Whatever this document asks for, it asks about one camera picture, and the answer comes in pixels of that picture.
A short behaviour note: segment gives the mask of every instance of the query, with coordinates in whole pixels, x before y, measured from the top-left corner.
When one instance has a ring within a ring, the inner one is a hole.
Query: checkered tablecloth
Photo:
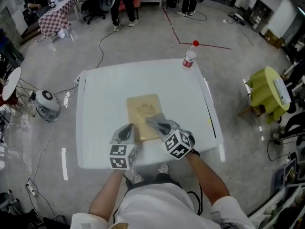
[[[40,30],[44,38],[59,32],[61,29],[70,26],[66,14],[69,10],[77,3],[77,0],[63,0],[56,4],[55,8],[47,11],[41,18],[39,18],[38,23]]]

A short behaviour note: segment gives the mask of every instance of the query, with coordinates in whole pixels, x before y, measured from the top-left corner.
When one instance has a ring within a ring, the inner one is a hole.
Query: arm
[[[28,8],[38,8],[39,10],[41,10],[41,5],[40,4],[29,3]]]
[[[198,155],[188,153],[185,157],[189,161],[202,191],[212,205],[220,198],[230,196],[224,182]]]
[[[123,179],[124,170],[114,170],[106,184],[92,201],[89,214],[102,217],[109,221],[113,211],[119,188]]]

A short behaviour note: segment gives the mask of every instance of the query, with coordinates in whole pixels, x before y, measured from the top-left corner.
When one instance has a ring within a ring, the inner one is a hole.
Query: white table
[[[12,73],[10,73],[8,79],[5,82],[2,92],[2,99],[4,101],[8,100],[13,92],[16,90],[17,84],[21,76],[21,68],[16,68]]]
[[[223,136],[205,79],[196,62],[183,68],[182,59],[134,62],[84,71],[76,111],[78,164],[87,169],[110,167],[114,131],[128,123],[126,99],[158,94],[162,112],[193,133],[199,152],[222,145]],[[135,166],[172,160],[159,148],[160,139],[138,144]]]

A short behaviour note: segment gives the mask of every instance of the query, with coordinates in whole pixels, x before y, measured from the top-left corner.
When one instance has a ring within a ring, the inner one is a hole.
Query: table
[[[5,85],[3,86],[3,91],[2,91],[2,99],[4,101],[7,101],[12,94],[16,91],[16,95],[18,95],[19,97],[26,97],[27,100],[30,98],[29,93],[26,90],[29,91],[35,91],[33,89],[29,89],[29,88],[24,88],[23,85],[21,84],[21,81],[25,82],[26,84],[30,85],[31,87],[35,88],[36,90],[39,90],[38,88],[36,88],[35,86],[31,85],[30,83],[26,82],[25,80],[21,79],[21,68],[18,67],[15,70],[13,70],[12,73],[10,73],[10,75],[8,76]],[[20,93],[18,90],[18,88],[22,88],[25,92],[25,94]],[[27,107],[27,104],[22,104],[21,108],[24,109],[30,116],[34,117],[35,115],[30,111],[30,109]]]
[[[290,104],[282,104],[281,98],[276,90],[274,80],[281,79],[280,75],[271,67],[265,67],[250,77],[246,82],[251,89],[251,106],[263,105],[269,114],[267,124],[278,121],[289,109]]]
[[[12,73],[10,73],[8,79],[5,82],[2,92],[2,99],[7,101],[13,92],[16,90],[17,84],[21,76],[21,68],[16,68]]]
[[[67,32],[67,28],[71,24],[68,22],[66,15],[72,6],[74,6],[78,20],[80,20],[78,15],[77,0],[63,0],[57,3],[56,7],[50,9],[41,18],[39,18],[38,23],[44,38],[50,37],[51,42],[53,42],[52,35],[59,32],[61,29],[65,29],[66,36],[70,36]]]
[[[80,75],[76,111],[78,164],[87,169],[108,169],[110,140],[128,123],[126,99],[158,94],[167,119],[194,134],[199,152],[223,143],[223,136],[207,82],[196,62],[183,59],[133,62],[84,71]],[[135,166],[172,160],[160,148],[160,139],[138,144]]]

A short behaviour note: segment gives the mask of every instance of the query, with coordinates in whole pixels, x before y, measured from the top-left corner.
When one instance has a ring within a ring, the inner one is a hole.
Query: sneaker
[[[120,26],[121,26],[120,24],[119,25],[115,25],[114,26],[114,31],[118,32],[120,30]]]
[[[279,131],[280,134],[284,134],[286,132],[285,131],[285,126],[279,125],[278,131]]]
[[[278,140],[278,139],[280,139],[280,135],[278,133],[272,133],[272,139]]]
[[[179,11],[177,11],[177,13],[182,15],[182,16],[184,16],[184,17],[186,17],[186,13],[182,13],[182,12],[179,12]]]
[[[138,23],[139,23],[139,20],[134,20],[134,22],[129,21],[128,26],[132,27],[132,26],[134,26],[134,25],[136,25]]]
[[[170,165],[167,163],[162,163],[158,169],[159,173],[165,173],[168,174],[170,170]]]
[[[135,184],[140,183],[140,182],[143,182],[143,181],[144,181],[144,178],[143,178],[140,174],[135,173],[135,174],[133,175],[133,182],[134,182]]]

